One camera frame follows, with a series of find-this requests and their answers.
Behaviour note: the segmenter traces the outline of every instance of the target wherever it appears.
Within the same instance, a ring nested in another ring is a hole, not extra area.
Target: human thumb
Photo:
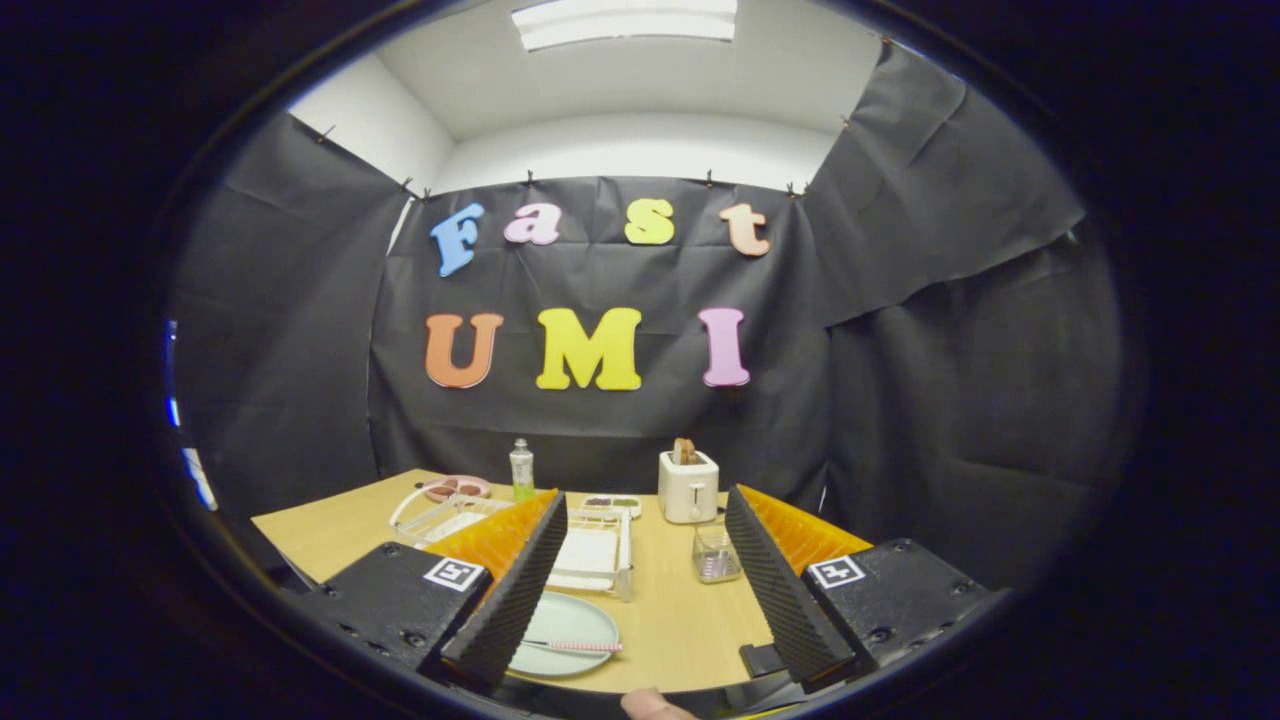
[[[698,720],[687,710],[667,702],[657,688],[631,691],[622,696],[622,710],[631,720]]]

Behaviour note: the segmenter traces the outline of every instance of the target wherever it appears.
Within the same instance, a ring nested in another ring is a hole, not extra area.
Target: table top
[[[349,492],[253,518],[276,548],[307,575],[326,580],[374,547],[393,539],[392,511],[415,483],[442,477],[410,470]],[[579,507],[589,493],[566,493]],[[726,493],[721,493],[721,505]],[[692,565],[694,525],[662,516],[658,496],[639,496],[641,515],[631,524],[631,602],[600,593],[556,588],[609,614],[625,650],[594,670],[570,678],[526,680],[566,688],[625,693],[657,687],[681,692],[745,683],[739,656],[746,643],[773,642],[764,614],[745,577],[716,584],[698,582]],[[509,486],[493,486],[494,500],[512,500]],[[430,510],[417,498],[403,518]]]

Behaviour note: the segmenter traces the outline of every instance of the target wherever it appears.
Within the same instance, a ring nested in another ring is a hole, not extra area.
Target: ceiling
[[[490,0],[413,28],[379,58],[457,141],[611,113],[737,115],[835,135],[879,36],[809,0],[739,0],[732,42],[637,37],[526,53]]]

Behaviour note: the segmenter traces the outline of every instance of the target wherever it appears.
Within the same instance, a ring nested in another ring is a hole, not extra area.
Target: black fabric
[[[210,193],[175,279],[182,429],[242,525],[378,479],[365,375],[407,195],[282,115]]]
[[[1084,218],[1025,132],[895,45],[884,45],[803,205],[828,324],[1043,247]]]
[[[626,210],[671,201],[676,236],[631,245]],[[470,264],[439,277],[431,228],[471,202],[485,214]],[[517,208],[563,210],[550,245],[513,243],[503,229]],[[769,252],[730,242],[719,211],[748,202],[767,217]],[[383,475],[425,466],[509,482],[516,437],[534,451],[535,483],[581,491],[655,492],[658,454],[691,437],[721,465],[721,483],[749,483],[817,507],[824,478],[828,337],[814,309],[812,236],[787,193],[746,186],[650,178],[576,178],[476,188],[415,204],[387,258],[372,328],[370,413]],[[712,388],[698,313],[736,307],[748,384]],[[635,307],[636,391],[536,387],[545,332],[538,314],[577,313],[593,333],[611,307]],[[471,359],[476,313],[498,313],[493,365],[480,384],[444,388],[424,372],[433,314],[465,320],[454,364]]]
[[[1018,127],[895,46],[803,205],[833,510],[1025,585],[1119,477],[1142,392],[1100,231]]]

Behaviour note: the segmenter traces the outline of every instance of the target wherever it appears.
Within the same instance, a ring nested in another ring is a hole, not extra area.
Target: plastic bottle
[[[534,497],[534,454],[525,438],[516,438],[516,450],[511,451],[511,488],[516,502]]]

